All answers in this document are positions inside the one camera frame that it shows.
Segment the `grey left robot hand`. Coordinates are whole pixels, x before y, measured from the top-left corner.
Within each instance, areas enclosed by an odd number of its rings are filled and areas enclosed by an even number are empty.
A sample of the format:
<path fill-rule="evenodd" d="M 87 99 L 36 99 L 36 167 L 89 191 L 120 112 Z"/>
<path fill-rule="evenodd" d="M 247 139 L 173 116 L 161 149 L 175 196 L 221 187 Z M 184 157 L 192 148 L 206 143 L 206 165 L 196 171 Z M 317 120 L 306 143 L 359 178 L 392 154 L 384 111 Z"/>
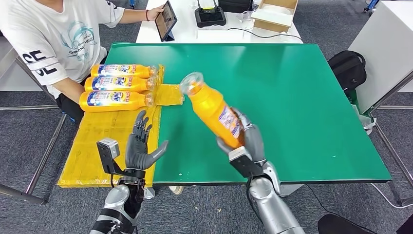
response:
<path fill-rule="evenodd" d="M 146 170 L 150 168 L 166 152 L 169 141 L 165 140 L 156 150 L 148 153 L 148 139 L 152 128 L 147 126 L 149 118 L 146 110 L 142 110 L 133 125 L 132 133 L 128 137 L 125 161 L 128 169 Z"/>

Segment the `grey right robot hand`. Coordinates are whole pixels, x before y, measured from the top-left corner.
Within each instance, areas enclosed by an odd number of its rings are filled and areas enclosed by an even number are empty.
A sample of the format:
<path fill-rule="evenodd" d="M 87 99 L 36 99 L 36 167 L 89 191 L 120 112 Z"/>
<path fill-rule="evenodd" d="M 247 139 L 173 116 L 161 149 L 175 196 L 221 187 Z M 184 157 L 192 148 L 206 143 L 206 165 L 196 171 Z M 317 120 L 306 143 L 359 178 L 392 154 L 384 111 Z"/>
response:
<path fill-rule="evenodd" d="M 240 137 L 244 144 L 242 147 L 233 148 L 228 146 L 220 137 L 216 137 L 218 146 L 228 155 L 229 159 L 246 158 L 259 166 L 263 166 L 266 163 L 266 158 L 263 139 L 258 126 L 238 109 L 231 107 L 231 110 L 238 117 L 243 127 Z"/>

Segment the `person's left hand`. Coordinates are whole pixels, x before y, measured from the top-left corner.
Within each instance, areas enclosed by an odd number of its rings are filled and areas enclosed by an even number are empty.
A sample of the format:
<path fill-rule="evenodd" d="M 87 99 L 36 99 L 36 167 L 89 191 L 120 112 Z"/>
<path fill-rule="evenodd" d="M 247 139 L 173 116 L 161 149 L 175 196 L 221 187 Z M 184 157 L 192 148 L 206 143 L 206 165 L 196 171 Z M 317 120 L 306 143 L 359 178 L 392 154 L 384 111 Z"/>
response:
<path fill-rule="evenodd" d="M 146 20 L 155 21 L 157 16 L 164 11 L 164 5 L 160 5 L 151 10 L 146 10 Z"/>

